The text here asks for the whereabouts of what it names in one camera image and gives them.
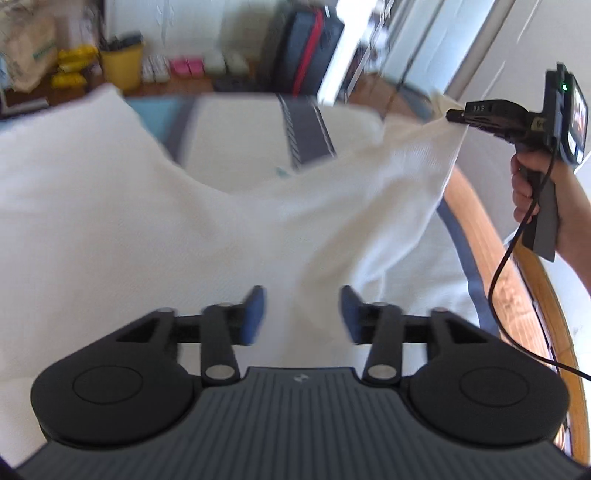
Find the black cable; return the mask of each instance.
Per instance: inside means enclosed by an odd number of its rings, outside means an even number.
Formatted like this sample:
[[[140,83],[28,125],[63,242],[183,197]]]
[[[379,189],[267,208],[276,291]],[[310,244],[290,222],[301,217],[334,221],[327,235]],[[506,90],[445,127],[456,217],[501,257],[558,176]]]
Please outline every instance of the black cable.
[[[491,287],[488,291],[488,304],[489,304],[489,307],[491,308],[492,316],[495,319],[497,327],[499,327],[499,330],[513,344],[514,347],[516,347],[521,352],[525,353],[526,355],[529,355],[532,358],[535,358],[536,360],[538,360],[540,362],[552,365],[552,366],[560,368],[562,370],[566,370],[567,372],[571,372],[572,374],[578,375],[579,377],[584,378],[585,380],[588,380],[591,382],[591,375],[586,374],[585,372],[581,372],[581,370],[578,370],[575,367],[571,367],[569,365],[562,364],[562,363],[557,362],[555,360],[550,360],[548,358],[544,358],[543,356],[539,356],[536,353],[525,348],[519,342],[517,342],[517,340],[515,340],[511,335],[509,335],[509,332],[507,332],[507,330],[503,326],[501,320],[499,319],[499,316],[496,313],[495,305],[493,302],[493,293],[495,292],[495,287],[496,287],[496,284],[499,280],[499,277],[501,276],[501,272],[503,272],[503,268],[505,268],[505,265],[509,261],[509,258],[511,257],[511,254],[513,253],[513,250],[515,249],[515,246],[517,245],[517,242],[519,241],[521,234],[523,233],[523,230],[527,226],[528,220],[531,218],[531,214],[533,213],[536,205],[538,205],[538,202],[540,201],[540,194],[541,194],[542,190],[544,190],[545,185],[548,183],[548,181],[550,179],[550,174],[552,173],[552,170],[554,169],[554,163],[556,162],[556,154],[557,154],[557,147],[555,146],[554,150],[552,151],[552,158],[550,160],[550,166],[548,167],[548,171],[546,172],[544,178],[542,179],[540,186],[538,187],[538,190],[536,192],[534,192],[530,208],[527,210],[525,217],[523,218],[523,220],[519,224],[519,227],[518,227],[514,237],[511,239],[511,242],[509,243],[509,247],[507,248],[507,251],[505,252],[505,255],[503,256],[501,263],[499,263],[499,266],[496,268],[495,274],[492,277]]]

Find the floor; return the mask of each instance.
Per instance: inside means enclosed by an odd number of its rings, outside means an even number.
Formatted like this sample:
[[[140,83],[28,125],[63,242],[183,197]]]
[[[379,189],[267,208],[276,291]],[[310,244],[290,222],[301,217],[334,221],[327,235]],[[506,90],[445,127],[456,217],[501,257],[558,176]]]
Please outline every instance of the floor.
[[[92,88],[96,88],[102,83],[104,83],[102,79],[95,79],[92,82]],[[201,95],[202,93],[210,93],[212,91],[211,79],[181,79],[173,77],[168,83],[142,85],[137,90],[128,92],[126,96]],[[14,105],[28,100],[47,98],[51,106],[56,106],[80,99],[86,93],[81,87],[54,90],[51,88],[49,78],[46,78],[31,93],[7,92],[7,101],[8,105]],[[376,76],[362,76],[349,102],[355,105],[365,105],[374,108],[382,116],[399,114],[415,119],[424,119],[421,112],[426,111],[426,109],[430,112],[430,107],[425,106],[424,100],[413,100],[413,97],[404,91],[397,93],[393,85]]]

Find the white pillowcase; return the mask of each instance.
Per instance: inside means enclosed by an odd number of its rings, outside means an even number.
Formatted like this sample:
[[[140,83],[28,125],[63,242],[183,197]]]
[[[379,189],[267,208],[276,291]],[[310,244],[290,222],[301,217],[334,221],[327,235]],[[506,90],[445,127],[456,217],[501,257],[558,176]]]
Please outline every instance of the white pillowcase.
[[[241,369],[361,366],[339,288],[380,297],[464,131],[387,125],[379,147],[234,195],[174,165],[114,89],[1,133],[0,455],[15,464],[42,442],[32,378],[159,307],[196,314],[260,284],[267,316],[257,343],[236,348]],[[198,353],[181,359],[191,372]]]

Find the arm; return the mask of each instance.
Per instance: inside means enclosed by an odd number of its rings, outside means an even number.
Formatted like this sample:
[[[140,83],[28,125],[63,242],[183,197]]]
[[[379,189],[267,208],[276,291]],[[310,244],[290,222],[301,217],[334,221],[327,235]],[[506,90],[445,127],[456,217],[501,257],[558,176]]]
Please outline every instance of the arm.
[[[514,218],[522,221],[531,204],[532,188],[519,173],[519,167],[545,173],[550,166],[550,155],[542,152],[520,153],[511,159],[513,174]],[[551,179],[556,185],[556,199],[560,227],[556,251],[579,276],[591,294],[591,203],[572,169],[557,161]]]

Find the blue fabric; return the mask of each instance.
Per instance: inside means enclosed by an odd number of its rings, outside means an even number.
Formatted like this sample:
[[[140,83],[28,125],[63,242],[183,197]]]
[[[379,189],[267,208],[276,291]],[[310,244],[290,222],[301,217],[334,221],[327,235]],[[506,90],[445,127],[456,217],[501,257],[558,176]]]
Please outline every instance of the blue fabric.
[[[128,99],[127,103],[138,113],[146,130],[160,142],[164,142],[184,104],[184,97],[136,98]]]
[[[478,271],[476,260],[474,259],[474,255],[472,254],[464,230],[444,199],[441,200],[441,203],[437,208],[437,213],[441,220],[443,220],[443,223],[445,223],[447,231],[452,237],[453,244],[456,247],[457,256],[460,259],[462,270],[468,281],[468,293],[470,294],[470,298],[472,299],[478,314],[480,328],[485,332],[498,337],[499,327],[497,327],[491,309],[488,306],[488,299],[486,297],[486,292],[484,291],[484,282]]]

